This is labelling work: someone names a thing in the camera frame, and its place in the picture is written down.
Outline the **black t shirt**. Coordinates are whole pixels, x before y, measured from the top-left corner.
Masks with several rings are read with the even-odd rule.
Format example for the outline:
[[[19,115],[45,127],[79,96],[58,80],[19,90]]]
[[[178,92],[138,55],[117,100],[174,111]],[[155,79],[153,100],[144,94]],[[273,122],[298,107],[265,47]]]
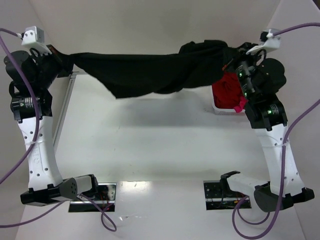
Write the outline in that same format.
[[[97,79],[117,99],[150,93],[171,94],[210,86],[220,80],[223,67],[237,54],[221,40],[193,41],[173,54],[74,53],[67,59]]]

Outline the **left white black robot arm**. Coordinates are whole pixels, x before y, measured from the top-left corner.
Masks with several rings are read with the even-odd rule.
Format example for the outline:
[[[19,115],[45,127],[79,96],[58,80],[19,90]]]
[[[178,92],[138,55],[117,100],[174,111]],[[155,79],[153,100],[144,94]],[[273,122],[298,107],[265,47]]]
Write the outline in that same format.
[[[52,134],[53,97],[49,87],[56,78],[70,75],[73,64],[52,45],[48,45],[48,49],[48,54],[41,54],[35,47],[29,52],[12,52],[26,81],[8,56],[3,60],[12,79],[8,88],[10,109],[28,152],[28,190],[20,195],[20,200],[30,206],[75,201],[80,195],[92,198],[98,192],[98,182],[93,174],[63,178],[58,169]]]

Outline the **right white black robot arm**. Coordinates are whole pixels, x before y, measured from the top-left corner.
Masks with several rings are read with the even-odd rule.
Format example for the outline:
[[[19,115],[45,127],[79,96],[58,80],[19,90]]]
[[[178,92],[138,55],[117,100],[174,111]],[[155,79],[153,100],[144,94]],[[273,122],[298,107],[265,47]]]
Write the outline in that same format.
[[[289,139],[286,136],[288,118],[284,105],[277,97],[287,79],[281,62],[267,57],[267,51],[249,50],[255,44],[245,42],[225,66],[237,76],[247,100],[245,115],[262,146],[269,181],[263,181],[231,171],[221,175],[223,196],[239,192],[249,197],[251,207],[262,212],[275,212],[314,199],[314,191],[307,188],[298,173]]]

